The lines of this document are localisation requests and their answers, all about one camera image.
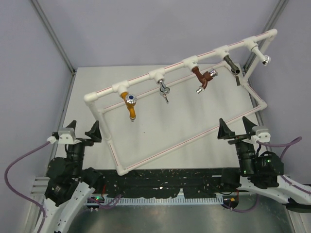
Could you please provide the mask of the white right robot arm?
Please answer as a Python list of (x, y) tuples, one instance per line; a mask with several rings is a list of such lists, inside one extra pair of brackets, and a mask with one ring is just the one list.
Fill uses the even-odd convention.
[(272, 151), (260, 153), (255, 145), (270, 146), (271, 135), (264, 126), (258, 126), (242, 117), (245, 134), (236, 134), (225, 121), (219, 119), (217, 138), (234, 145), (240, 169), (224, 168), (220, 186), (224, 191), (243, 190), (269, 197), (287, 210), (310, 213), (311, 187), (285, 175), (282, 156)]

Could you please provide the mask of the yellow water faucet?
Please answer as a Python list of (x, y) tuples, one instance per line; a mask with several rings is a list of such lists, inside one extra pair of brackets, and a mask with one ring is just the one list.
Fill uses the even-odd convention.
[(128, 92), (121, 93), (121, 98), (129, 111), (129, 118), (133, 122), (136, 119), (135, 105), (137, 103), (137, 97), (134, 94)]

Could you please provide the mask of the white PVC pipe frame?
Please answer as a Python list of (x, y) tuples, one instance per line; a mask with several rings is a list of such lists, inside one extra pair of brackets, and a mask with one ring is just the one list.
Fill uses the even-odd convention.
[[(229, 55), (233, 49), (258, 46), (264, 53), (277, 35), (276, 29), (222, 46), (179, 63), (154, 69), (142, 76), (125, 80), (106, 89), (84, 96), (92, 115), (99, 121), (104, 137), (102, 148), (96, 148), (96, 158), (90, 163), (99, 169), (114, 169), (124, 175), (137, 168), (199, 167), (199, 161), (185, 155), (185, 147), (202, 153), (215, 149), (213, 142), (203, 145), (201, 138), (218, 130), (218, 119), (227, 124), (264, 110), (267, 103), (251, 88), (248, 75), (239, 74), (240, 86), (225, 61), (199, 69), (202, 74), (215, 69), (218, 75), (208, 82), (204, 92), (196, 93), (201, 83), (192, 73), (198, 62), (213, 56)], [(158, 81), (163, 79), (170, 93), (167, 104), (159, 93)], [(128, 92), (137, 97), (136, 119), (121, 98)]]

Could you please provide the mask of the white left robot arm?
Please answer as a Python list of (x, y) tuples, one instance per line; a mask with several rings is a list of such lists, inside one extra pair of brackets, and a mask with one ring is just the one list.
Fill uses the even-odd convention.
[(76, 120), (68, 126), (53, 132), (48, 138), (51, 144), (65, 146), (65, 157), (55, 157), (47, 169), (49, 178), (45, 191), (43, 233), (66, 233), (73, 219), (92, 193), (99, 193), (104, 187), (104, 176), (96, 169), (83, 169), (86, 147), (102, 141), (100, 125), (95, 121), (86, 138), (75, 135)]

